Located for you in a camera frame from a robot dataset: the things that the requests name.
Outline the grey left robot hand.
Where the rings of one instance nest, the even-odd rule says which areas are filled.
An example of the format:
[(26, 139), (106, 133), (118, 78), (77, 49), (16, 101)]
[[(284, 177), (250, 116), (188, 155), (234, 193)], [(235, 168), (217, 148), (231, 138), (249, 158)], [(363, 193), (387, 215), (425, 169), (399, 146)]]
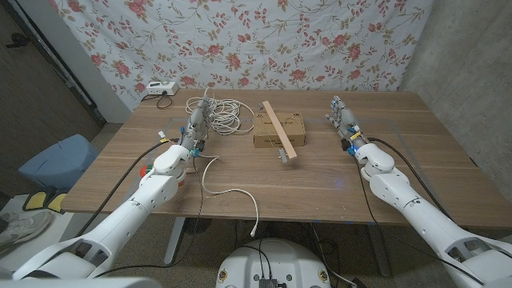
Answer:
[(203, 141), (208, 135), (211, 122), (211, 101), (203, 96), (192, 111), (180, 140), (180, 145), (192, 150), (197, 142)]

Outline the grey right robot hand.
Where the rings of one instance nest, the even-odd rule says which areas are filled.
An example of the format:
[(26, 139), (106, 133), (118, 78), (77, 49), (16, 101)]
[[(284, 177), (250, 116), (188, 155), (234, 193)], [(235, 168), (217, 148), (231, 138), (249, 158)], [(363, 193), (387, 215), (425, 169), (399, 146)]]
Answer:
[(326, 114), (326, 119), (341, 137), (344, 151), (356, 151), (368, 143), (359, 127), (358, 120), (339, 96), (334, 96), (330, 102), (330, 108), (331, 112)]

